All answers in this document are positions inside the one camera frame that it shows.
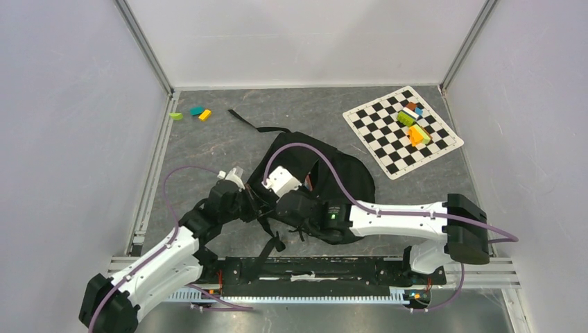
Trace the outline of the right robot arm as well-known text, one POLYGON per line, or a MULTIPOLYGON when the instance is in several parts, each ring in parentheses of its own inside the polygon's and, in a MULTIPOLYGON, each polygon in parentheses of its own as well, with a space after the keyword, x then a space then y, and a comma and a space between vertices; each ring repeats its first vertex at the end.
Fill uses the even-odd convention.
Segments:
POLYGON ((400 265, 405 281, 418 283, 450 262, 485 265, 490 261, 486 223, 479 217, 466 222, 467 208, 456 207, 459 196, 423 205, 380 205, 358 201, 321 201, 300 191, 284 194, 276 218, 295 230, 331 245, 350 244, 367 236, 416 237, 400 265))

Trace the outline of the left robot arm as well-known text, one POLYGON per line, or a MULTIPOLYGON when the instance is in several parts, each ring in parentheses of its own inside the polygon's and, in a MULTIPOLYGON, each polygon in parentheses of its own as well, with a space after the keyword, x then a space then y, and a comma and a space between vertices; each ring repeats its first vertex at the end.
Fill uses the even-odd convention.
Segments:
POLYGON ((259 206, 248 185, 219 180, 156 247, 112 276, 99 273, 87 283, 79 321, 89 332, 135 332, 172 293, 217 276, 217 257, 206 244, 226 223, 256 219, 259 206))

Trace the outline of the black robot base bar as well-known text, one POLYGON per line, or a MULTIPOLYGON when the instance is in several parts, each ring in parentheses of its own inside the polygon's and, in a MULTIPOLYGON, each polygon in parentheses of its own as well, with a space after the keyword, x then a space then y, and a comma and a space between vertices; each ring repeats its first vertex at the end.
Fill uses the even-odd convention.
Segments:
POLYGON ((414 273, 400 257, 219 257, 193 280, 216 285, 222 296, 353 297, 386 296, 390 289, 447 284, 444 269, 414 273))

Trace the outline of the black student backpack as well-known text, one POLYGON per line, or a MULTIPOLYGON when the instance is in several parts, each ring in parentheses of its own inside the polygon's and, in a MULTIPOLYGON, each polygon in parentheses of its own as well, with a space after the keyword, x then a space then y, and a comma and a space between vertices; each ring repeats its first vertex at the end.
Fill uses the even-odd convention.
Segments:
MULTIPOLYGON (((375 183, 368 168, 354 156, 339 151, 337 148, 321 142, 300 132, 292 132, 281 127, 258 127, 259 133, 276 132, 270 148, 245 183, 271 207, 268 220, 275 219, 275 207, 279 198, 267 190, 262 182, 264 176, 282 166, 296 177, 302 185, 298 190, 321 201, 351 203, 352 199, 373 203, 375 201, 375 183), (304 180, 310 175, 313 191, 304 186, 304 180)), ((272 250, 285 249, 279 233, 271 230, 270 224, 261 224, 272 237, 259 257, 268 257, 272 250)), ((291 227, 300 237, 308 235, 291 227)))

